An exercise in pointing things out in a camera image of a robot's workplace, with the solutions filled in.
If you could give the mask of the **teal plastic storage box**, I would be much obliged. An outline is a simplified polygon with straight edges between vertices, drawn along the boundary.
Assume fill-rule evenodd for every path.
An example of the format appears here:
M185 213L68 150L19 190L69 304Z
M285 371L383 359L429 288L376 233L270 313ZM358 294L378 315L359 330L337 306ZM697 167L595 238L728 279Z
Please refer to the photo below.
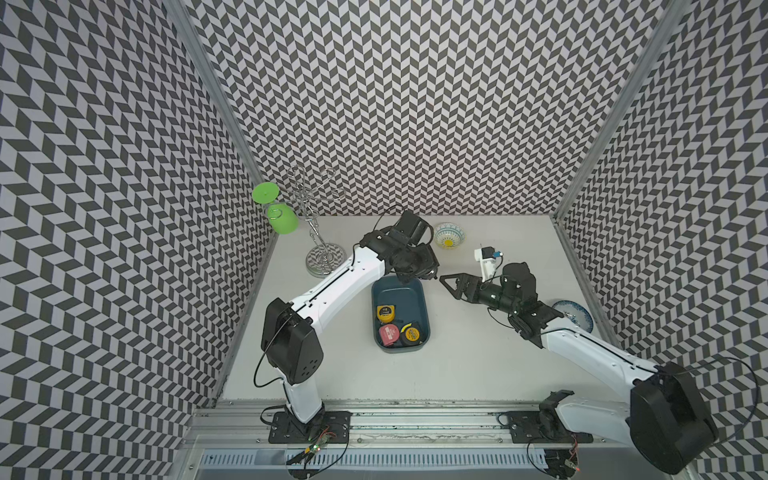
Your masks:
M387 353L406 353L421 349L431 337L428 309L422 282L418 279L402 283L395 275L388 275L377 280L371 287L373 339ZM405 346L399 341L389 347L383 347L378 330L384 325L376 318L378 305L394 305L395 320L391 323L400 331L403 326L412 323L422 332L422 342L415 346Z

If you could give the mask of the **pink tape measure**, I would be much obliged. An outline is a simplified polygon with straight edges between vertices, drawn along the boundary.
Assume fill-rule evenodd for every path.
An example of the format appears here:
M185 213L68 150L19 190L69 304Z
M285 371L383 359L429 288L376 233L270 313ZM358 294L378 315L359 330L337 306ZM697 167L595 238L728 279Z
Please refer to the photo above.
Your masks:
M389 347L396 344L400 338L400 329L391 323L382 325L378 330L379 338L383 347Z

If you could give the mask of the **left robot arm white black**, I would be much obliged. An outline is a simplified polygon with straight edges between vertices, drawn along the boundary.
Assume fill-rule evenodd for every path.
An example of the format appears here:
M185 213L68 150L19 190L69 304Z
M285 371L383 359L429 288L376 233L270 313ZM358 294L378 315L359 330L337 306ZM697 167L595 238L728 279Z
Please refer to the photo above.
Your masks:
M330 321L362 290L386 275L403 283L437 277L431 246L434 228L411 210L389 226L375 227L315 287L290 301L274 299L266 308L261 362L277 371L287 412L302 425L322 416L324 404L314 379L324 352L320 342Z

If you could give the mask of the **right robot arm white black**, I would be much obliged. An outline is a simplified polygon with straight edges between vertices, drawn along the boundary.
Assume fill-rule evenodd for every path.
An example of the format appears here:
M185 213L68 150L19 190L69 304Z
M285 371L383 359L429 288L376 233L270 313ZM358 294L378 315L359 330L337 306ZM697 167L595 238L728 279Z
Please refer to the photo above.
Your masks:
M632 446L667 474L684 470L719 439L711 411L690 372L636 357L582 329L539 300L526 263L504 267L498 280L460 273L441 284L457 300L507 316L522 339L565 358L607 385L618 400L592 400L571 390L551 393L534 424L544 440L601 437Z

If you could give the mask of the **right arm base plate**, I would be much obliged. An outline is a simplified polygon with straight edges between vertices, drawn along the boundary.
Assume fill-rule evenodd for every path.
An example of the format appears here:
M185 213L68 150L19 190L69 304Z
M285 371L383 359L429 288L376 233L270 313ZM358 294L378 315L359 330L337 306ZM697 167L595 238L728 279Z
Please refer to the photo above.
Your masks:
M567 430L554 414L543 411L507 411L498 414L497 420L509 431L513 444L531 441L581 445L594 442L591 434Z

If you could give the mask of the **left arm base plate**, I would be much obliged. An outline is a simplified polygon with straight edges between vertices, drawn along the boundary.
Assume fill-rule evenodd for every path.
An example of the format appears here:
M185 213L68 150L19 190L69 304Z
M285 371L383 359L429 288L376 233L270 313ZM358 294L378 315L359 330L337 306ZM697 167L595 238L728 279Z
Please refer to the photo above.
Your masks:
M290 412L278 411L269 421L268 442L309 445L321 437L328 437L330 444L346 444L350 437L351 420L350 411L320 411L308 423L302 423Z

